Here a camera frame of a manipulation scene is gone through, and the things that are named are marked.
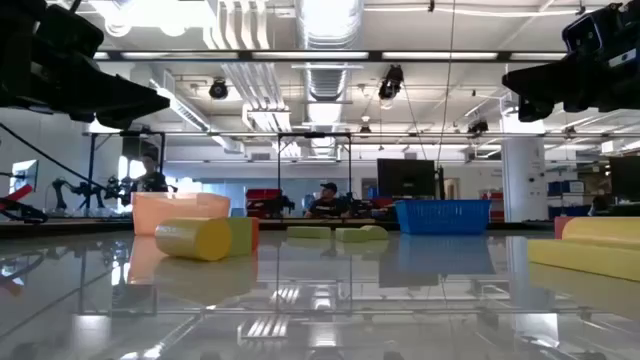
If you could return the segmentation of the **overhead light bar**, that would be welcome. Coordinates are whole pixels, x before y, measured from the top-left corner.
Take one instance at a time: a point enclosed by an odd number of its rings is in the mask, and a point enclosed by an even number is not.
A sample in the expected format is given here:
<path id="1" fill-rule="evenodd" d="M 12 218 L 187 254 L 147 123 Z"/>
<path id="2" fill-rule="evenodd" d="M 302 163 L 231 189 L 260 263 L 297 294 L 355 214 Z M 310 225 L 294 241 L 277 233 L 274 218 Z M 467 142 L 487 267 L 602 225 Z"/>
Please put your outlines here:
<path id="1" fill-rule="evenodd" d="M 105 50 L 98 62 L 419 62 L 546 63 L 565 56 L 558 51 L 382 51 L 382 50 Z"/>

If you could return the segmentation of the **blue plastic mesh basket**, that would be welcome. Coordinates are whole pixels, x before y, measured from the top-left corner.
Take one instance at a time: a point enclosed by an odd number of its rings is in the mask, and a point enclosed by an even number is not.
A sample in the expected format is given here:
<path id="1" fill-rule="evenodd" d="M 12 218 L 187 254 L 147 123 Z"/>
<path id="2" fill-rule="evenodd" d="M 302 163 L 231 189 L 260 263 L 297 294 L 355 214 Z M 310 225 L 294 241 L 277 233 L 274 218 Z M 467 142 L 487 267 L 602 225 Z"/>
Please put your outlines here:
<path id="1" fill-rule="evenodd" d="M 478 235 L 490 221 L 489 200 L 400 200 L 400 231 L 411 235 Z"/>

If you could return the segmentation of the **dark monitor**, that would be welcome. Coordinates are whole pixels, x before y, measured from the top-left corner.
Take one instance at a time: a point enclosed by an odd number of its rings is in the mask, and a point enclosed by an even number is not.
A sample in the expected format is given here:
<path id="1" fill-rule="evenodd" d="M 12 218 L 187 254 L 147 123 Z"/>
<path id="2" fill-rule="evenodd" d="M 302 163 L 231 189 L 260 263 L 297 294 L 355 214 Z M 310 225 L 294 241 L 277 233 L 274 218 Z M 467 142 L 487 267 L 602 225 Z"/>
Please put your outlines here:
<path id="1" fill-rule="evenodd" d="M 640 202 L 640 156 L 609 159 L 612 194 L 623 200 Z"/>

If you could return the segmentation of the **silver air duct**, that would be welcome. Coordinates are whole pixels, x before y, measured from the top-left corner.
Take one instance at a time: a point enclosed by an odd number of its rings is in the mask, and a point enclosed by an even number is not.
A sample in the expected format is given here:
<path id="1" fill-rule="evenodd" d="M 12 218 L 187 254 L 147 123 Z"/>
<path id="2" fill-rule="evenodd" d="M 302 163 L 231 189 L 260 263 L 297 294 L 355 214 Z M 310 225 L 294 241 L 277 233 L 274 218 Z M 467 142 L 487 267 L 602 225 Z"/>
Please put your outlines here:
<path id="1" fill-rule="evenodd" d="M 298 46 L 304 50 L 352 50 L 361 34 L 364 0 L 295 0 Z M 335 132 L 346 100 L 345 63 L 307 63 L 306 121 L 314 132 Z"/>

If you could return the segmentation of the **black background workstation frame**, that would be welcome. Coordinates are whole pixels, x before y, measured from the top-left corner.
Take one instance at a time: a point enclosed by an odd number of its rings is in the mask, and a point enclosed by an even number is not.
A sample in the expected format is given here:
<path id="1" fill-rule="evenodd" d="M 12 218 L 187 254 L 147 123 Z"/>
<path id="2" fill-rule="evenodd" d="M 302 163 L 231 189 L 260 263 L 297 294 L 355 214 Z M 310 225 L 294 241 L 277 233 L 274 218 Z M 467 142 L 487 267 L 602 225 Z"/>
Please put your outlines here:
<path id="1" fill-rule="evenodd" d="M 90 138 L 89 168 L 87 179 L 96 187 L 108 175 L 115 175 L 119 169 L 119 158 L 124 156 L 128 161 L 140 160 L 144 153 L 151 153 L 156 158 L 156 169 L 164 170 L 166 133 L 142 129 L 141 131 L 120 131 L 111 128 L 89 130 L 84 136 Z"/>
<path id="2" fill-rule="evenodd" d="M 344 137 L 348 140 L 348 153 L 350 154 L 352 151 L 352 135 L 346 132 L 320 132 L 320 131 L 307 131 L 307 132 L 280 132 L 277 134 L 277 188 L 279 191 L 279 199 L 282 200 L 284 196 L 284 192 L 281 186 L 281 153 L 282 151 L 288 147 L 288 144 L 282 145 L 283 138 L 291 138 L 295 140 L 298 137 L 303 137 L 305 139 L 323 139 L 323 138 L 336 138 L 336 137 Z M 348 157 L 348 193 L 352 191 L 352 155 L 350 154 Z M 319 197 L 316 198 L 312 203 L 311 207 L 308 211 L 304 213 L 305 218 L 340 218 L 340 219 L 348 219 L 351 217 L 350 214 L 350 199 L 347 200 L 339 200 L 337 197 L 338 189 L 337 185 L 334 182 L 327 182 L 320 185 L 321 191 Z M 317 201 L 321 203 L 327 204 L 329 201 L 335 203 L 336 208 L 332 211 L 332 215 L 329 214 L 328 211 L 324 211 L 319 213 L 318 206 L 316 204 Z"/>

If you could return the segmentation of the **red tool chest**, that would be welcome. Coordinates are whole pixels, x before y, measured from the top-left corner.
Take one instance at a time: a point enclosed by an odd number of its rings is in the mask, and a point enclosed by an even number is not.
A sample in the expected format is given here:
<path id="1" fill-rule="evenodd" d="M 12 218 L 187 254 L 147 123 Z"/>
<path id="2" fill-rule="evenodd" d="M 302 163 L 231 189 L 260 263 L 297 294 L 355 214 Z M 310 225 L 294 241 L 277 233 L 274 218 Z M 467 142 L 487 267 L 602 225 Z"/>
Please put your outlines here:
<path id="1" fill-rule="evenodd" d="M 248 189 L 245 194 L 246 214 L 260 219 L 282 216 L 282 191 L 279 189 Z"/>

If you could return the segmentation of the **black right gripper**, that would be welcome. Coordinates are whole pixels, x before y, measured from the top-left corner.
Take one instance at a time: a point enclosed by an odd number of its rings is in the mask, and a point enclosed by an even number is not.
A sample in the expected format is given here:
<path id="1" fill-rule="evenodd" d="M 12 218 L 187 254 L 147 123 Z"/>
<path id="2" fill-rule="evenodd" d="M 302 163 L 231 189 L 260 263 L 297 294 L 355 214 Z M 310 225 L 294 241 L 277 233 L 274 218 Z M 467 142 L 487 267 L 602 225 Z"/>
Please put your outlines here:
<path id="1" fill-rule="evenodd" d="M 510 70 L 502 76 L 502 84 L 517 97 L 520 122 L 545 119 L 561 102 L 568 112 L 588 108 L 601 113 L 640 110 L 640 60 L 635 54 L 578 62 L 569 94 L 565 83 L 567 59 L 563 56 L 545 64 Z"/>

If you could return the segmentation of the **green rectangular block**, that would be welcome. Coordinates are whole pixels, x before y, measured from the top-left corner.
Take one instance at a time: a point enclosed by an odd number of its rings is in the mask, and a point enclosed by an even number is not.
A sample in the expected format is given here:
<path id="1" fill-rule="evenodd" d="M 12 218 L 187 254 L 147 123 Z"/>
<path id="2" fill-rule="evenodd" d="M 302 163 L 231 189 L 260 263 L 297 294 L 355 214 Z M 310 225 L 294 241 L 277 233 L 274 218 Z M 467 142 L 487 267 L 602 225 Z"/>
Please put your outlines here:
<path id="1" fill-rule="evenodd" d="M 369 241 L 370 236 L 361 228 L 336 228 L 335 239 L 343 243 L 360 243 Z"/>
<path id="2" fill-rule="evenodd" d="M 383 241 L 389 238 L 388 231 L 378 225 L 365 225 L 360 228 L 367 241 Z"/>
<path id="3" fill-rule="evenodd" d="M 330 239 L 332 230 L 330 227 L 289 226 L 286 233 L 290 238 Z"/>

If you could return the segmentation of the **yellow cylinder block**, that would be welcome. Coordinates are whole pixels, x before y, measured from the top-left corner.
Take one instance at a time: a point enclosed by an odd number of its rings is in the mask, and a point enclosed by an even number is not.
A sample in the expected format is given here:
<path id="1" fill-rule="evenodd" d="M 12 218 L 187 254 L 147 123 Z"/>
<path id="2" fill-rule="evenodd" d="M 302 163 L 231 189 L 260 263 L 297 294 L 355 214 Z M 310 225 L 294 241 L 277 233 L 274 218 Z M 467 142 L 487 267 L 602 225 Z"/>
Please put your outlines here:
<path id="1" fill-rule="evenodd" d="M 227 257 L 232 247 L 226 218 L 167 219 L 156 227 L 155 240 L 168 256 L 208 262 Z"/>

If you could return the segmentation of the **white building pillar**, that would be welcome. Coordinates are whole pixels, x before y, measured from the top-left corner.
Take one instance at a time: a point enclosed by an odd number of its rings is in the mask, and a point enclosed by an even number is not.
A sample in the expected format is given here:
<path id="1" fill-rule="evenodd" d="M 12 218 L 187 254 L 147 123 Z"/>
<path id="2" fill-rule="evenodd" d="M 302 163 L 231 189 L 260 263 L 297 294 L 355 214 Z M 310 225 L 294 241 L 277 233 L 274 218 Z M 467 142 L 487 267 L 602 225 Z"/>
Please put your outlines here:
<path id="1" fill-rule="evenodd" d="M 521 122 L 518 102 L 500 101 L 502 179 L 505 220 L 524 222 L 546 220 L 544 124 L 541 120 Z"/>

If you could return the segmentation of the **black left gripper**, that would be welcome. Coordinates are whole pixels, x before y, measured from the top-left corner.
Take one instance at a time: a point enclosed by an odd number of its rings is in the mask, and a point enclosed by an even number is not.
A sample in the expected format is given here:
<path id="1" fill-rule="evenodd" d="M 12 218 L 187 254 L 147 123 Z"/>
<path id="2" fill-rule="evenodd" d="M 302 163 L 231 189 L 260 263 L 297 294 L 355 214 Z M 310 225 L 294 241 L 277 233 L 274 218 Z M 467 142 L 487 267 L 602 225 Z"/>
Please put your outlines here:
<path id="1" fill-rule="evenodd" d="M 128 129 L 130 116 L 170 105 L 155 90 L 95 68 L 92 57 L 37 37 L 0 40 L 0 108 L 66 114 L 77 122 Z"/>

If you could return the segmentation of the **background robot arms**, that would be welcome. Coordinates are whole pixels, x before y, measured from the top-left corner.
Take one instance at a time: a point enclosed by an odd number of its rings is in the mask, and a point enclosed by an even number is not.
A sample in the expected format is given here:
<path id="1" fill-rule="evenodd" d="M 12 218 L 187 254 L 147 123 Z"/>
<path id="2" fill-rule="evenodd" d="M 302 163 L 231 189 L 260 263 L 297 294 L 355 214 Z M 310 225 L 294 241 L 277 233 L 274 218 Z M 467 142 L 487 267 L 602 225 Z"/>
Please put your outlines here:
<path id="1" fill-rule="evenodd" d="M 115 176 L 111 176 L 105 186 L 88 182 L 80 182 L 78 185 L 72 185 L 64 178 L 57 178 L 51 183 L 51 187 L 56 197 L 56 210 L 67 209 L 63 188 L 66 188 L 71 194 L 80 196 L 83 199 L 79 205 L 79 209 L 88 209 L 93 198 L 96 199 L 97 207 L 102 209 L 105 208 L 104 201 L 110 199 L 121 200 L 124 206 L 129 205 L 132 182 L 128 177 L 120 181 Z"/>

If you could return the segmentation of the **person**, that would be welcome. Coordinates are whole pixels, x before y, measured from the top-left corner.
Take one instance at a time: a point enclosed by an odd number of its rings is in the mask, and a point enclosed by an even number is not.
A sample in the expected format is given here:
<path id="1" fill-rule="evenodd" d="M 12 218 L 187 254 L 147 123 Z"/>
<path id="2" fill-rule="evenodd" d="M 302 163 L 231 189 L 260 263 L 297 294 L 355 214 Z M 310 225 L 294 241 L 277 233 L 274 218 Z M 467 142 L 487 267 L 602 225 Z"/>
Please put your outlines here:
<path id="1" fill-rule="evenodd" d="M 320 196 L 306 211 L 305 218 L 347 218 L 350 216 L 348 203 L 337 197 L 338 188 L 333 182 L 321 185 Z"/>
<path id="2" fill-rule="evenodd" d="M 132 192 L 167 192 L 168 185 L 165 176 L 158 171 L 157 156 L 154 153 L 144 153 L 141 156 L 144 174 L 132 182 Z"/>
<path id="3" fill-rule="evenodd" d="M 611 213 L 612 197 L 609 194 L 598 194 L 593 197 L 589 215 L 609 216 Z"/>

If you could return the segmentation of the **small lit monitor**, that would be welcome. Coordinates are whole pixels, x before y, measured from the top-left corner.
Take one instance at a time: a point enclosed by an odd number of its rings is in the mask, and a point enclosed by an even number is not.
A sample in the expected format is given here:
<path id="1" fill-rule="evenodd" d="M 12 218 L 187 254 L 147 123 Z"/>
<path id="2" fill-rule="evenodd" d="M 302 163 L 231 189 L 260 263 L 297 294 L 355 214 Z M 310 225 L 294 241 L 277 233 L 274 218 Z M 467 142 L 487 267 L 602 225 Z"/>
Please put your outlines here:
<path id="1" fill-rule="evenodd" d="M 35 192 L 37 189 L 38 169 L 38 160 L 26 160 L 13 163 L 9 191 L 13 193 L 24 186 L 29 185 L 31 187 L 31 191 Z"/>

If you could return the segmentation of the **large black monitor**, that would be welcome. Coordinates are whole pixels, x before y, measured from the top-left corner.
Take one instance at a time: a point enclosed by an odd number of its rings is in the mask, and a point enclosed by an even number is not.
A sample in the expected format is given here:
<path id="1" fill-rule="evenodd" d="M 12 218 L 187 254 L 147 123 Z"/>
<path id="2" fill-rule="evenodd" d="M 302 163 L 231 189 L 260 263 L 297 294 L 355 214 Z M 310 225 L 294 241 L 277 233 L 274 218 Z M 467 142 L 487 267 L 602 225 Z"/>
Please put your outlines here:
<path id="1" fill-rule="evenodd" d="M 378 159 L 378 195 L 383 197 L 434 197 L 435 162 L 417 159 Z"/>

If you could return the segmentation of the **yellow rectangular block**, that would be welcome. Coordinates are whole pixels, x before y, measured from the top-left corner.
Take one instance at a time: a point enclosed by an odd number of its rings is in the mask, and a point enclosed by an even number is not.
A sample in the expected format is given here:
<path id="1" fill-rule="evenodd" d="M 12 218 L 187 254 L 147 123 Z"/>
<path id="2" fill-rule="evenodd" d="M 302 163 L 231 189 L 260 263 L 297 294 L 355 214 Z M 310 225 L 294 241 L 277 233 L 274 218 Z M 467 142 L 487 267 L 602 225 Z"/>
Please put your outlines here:
<path id="1" fill-rule="evenodd" d="M 640 243 L 530 240 L 532 263 L 640 282 Z"/>
<path id="2" fill-rule="evenodd" d="M 562 239 L 640 246 L 640 217 L 576 217 L 564 226 Z"/>

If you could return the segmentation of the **orange translucent plastic bin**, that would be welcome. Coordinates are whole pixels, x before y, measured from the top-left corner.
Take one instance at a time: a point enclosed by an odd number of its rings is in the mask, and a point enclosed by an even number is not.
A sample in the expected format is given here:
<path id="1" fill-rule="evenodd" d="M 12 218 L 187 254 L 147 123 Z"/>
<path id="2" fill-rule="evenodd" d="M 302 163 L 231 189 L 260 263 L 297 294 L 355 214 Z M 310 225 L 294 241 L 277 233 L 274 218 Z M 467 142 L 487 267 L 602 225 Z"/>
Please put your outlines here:
<path id="1" fill-rule="evenodd" d="M 161 222 L 172 218 L 227 217 L 230 205 L 228 197 L 212 193 L 134 192 L 134 234 L 153 236 Z"/>

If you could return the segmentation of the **small green block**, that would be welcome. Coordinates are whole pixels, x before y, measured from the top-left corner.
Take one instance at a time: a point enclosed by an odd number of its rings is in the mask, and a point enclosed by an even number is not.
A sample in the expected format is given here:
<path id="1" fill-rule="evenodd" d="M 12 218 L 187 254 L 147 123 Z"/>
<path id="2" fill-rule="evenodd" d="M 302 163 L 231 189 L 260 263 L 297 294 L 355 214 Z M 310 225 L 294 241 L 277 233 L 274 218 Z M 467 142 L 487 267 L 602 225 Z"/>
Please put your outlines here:
<path id="1" fill-rule="evenodd" d="M 252 254 L 253 219 L 249 217 L 230 217 L 227 219 L 231 232 L 230 257 Z"/>

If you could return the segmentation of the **red flat bar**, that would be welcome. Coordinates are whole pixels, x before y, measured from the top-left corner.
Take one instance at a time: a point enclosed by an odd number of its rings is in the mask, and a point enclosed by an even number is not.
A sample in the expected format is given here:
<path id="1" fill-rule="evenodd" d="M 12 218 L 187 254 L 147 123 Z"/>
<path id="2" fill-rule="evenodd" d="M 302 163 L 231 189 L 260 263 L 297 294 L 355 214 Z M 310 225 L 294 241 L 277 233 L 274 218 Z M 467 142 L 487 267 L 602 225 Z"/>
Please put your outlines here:
<path id="1" fill-rule="evenodd" d="M 18 205 L 19 201 L 29 195 L 32 191 L 33 187 L 27 184 L 5 197 L 0 197 L 0 211 L 9 209 L 14 205 Z"/>

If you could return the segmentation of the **blue storage bins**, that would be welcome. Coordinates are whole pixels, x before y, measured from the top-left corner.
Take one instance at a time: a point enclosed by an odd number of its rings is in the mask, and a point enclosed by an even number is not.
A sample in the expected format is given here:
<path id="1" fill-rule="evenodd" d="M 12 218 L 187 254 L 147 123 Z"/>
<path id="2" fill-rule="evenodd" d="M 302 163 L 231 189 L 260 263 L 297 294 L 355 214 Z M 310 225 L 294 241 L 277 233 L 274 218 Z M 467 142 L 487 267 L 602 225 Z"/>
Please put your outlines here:
<path id="1" fill-rule="evenodd" d="M 586 216 L 590 210 L 590 203 L 585 201 L 585 186 L 580 180 L 550 182 L 547 205 L 551 220 L 559 216 Z"/>

